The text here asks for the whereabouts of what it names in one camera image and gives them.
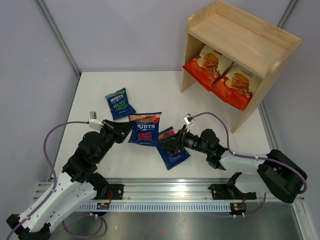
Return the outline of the Burts chilli bag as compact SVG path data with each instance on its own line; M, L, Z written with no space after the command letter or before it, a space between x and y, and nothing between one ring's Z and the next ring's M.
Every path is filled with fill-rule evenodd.
M176 151L175 154L165 150L164 148L160 147L160 143L162 143L168 137L171 137L175 134L174 128L172 126L166 128L165 130L159 132L158 134L158 145L156 149L158 150L166 169L169 171L173 167L179 165L180 163L184 162L186 159L190 157L190 154L184 149L183 151Z
M135 125L128 143L155 147L158 144L161 114L162 112L130 114L128 118Z

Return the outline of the cassava chips bag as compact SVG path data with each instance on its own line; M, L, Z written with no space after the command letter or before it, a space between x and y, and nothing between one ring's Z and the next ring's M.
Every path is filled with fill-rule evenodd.
M205 45L198 56L182 67L210 92L216 82L221 79L222 75L233 63L234 61L230 58L209 45Z
M223 102L244 111L260 86L262 78L239 64L221 78L211 91Z

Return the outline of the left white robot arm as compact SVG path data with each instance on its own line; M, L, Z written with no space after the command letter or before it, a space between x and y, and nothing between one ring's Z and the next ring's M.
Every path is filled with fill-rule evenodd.
M135 122L92 119L91 131L84 134L74 154L53 173L53 183L38 200L20 214L11 214L6 222L10 236L20 240L48 240L57 225L83 203L112 197L109 183L97 172L98 164L114 144L125 141Z

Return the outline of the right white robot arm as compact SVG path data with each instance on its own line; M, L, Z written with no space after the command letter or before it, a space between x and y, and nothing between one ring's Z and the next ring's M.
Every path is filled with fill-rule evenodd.
M176 134L162 140L159 146L170 153L184 149L203 153L212 168L233 171L220 190L228 199L262 193L291 204L307 189L307 174L280 150L273 149L262 155L236 153L220 145L219 138L209 128L194 135L184 125Z

